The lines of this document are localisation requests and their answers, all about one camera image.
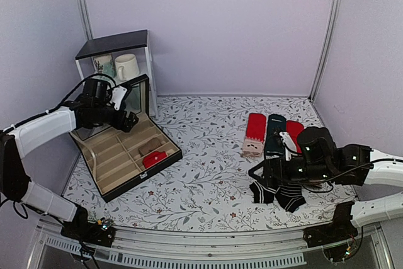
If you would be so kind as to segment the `brown ribbed sock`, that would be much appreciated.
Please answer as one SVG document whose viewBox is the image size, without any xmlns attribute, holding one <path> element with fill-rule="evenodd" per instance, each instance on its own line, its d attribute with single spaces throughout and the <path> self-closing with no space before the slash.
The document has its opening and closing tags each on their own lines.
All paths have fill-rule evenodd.
<svg viewBox="0 0 403 269">
<path fill-rule="evenodd" d="M 161 147 L 165 143 L 165 140 L 160 140 L 157 137 L 152 138 L 139 147 L 139 153 L 141 156 L 145 156 L 146 154 L 155 151 L 157 148 Z"/>
</svg>

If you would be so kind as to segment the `black compartment storage box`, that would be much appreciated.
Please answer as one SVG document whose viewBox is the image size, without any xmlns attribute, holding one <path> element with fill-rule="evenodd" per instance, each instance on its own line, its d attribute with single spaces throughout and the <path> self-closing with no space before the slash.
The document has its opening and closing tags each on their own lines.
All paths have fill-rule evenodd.
<svg viewBox="0 0 403 269">
<path fill-rule="evenodd" d="M 150 119 L 148 76 L 144 74 L 121 85 L 131 87 L 132 92 L 126 99 L 127 108 L 139 118 L 130 132 L 102 126 L 91 135 L 80 130 L 72 133 L 96 189 L 106 202 L 119 197 L 183 157 L 179 146 Z M 151 152 L 141 156 L 139 147 L 155 137 L 166 141 L 155 151 L 166 151 L 167 158 L 145 169 L 142 161 Z"/>
</svg>

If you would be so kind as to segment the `black grey striped sock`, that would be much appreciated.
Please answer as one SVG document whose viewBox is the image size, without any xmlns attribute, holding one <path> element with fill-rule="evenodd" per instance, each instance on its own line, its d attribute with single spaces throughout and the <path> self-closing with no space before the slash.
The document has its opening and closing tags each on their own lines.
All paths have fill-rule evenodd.
<svg viewBox="0 0 403 269">
<path fill-rule="evenodd" d="M 294 213 L 299 207 L 306 204 L 306 200 L 302 195 L 302 187 L 300 185 L 281 185 L 275 194 L 280 206 L 290 213 Z"/>
</svg>

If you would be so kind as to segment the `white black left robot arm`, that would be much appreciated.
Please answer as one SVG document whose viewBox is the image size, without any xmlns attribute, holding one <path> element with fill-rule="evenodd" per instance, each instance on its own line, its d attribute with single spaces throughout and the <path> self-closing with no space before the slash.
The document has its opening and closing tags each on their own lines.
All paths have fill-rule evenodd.
<svg viewBox="0 0 403 269">
<path fill-rule="evenodd" d="M 94 233 L 87 210 L 32 181 L 22 163 L 31 151 L 60 135 L 79 129 L 91 134 L 105 129 L 129 132 L 139 121 L 125 102 L 131 85 L 112 85 L 98 74 L 79 84 L 83 89 L 75 100 L 65 96 L 54 108 L 1 131 L 1 193 L 7 201 L 55 217 L 80 240 L 87 240 Z"/>
</svg>

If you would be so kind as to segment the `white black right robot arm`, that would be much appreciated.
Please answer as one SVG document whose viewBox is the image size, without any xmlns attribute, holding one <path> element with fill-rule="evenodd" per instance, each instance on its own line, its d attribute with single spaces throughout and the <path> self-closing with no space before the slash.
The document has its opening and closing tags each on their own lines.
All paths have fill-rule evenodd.
<svg viewBox="0 0 403 269">
<path fill-rule="evenodd" d="M 287 212 L 305 204 L 302 189 L 321 185 L 402 186 L 402 158 L 369 146 L 337 147 L 325 127 L 307 127 L 296 137 L 277 130 L 269 137 L 283 154 L 248 171 L 257 203 L 277 200 Z"/>
</svg>

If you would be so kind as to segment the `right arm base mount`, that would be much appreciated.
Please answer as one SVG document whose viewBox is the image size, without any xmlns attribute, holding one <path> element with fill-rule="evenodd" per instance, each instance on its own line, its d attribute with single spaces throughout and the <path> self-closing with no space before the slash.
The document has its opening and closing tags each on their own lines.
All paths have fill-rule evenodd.
<svg viewBox="0 0 403 269">
<path fill-rule="evenodd" d="M 350 222 L 328 223 L 304 229 L 303 239 L 309 248 L 336 243 L 355 237 L 358 230 Z"/>
</svg>

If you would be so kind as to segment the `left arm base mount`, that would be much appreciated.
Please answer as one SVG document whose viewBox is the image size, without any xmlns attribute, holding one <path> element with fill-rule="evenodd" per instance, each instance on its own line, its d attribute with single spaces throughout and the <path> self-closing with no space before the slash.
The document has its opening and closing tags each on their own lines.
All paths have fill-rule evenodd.
<svg viewBox="0 0 403 269">
<path fill-rule="evenodd" d="M 88 244 L 107 248 L 112 247 L 116 229 L 111 219 L 104 217 L 96 222 L 88 221 L 86 216 L 75 216 L 71 222 L 64 222 L 61 235 Z"/>
</svg>

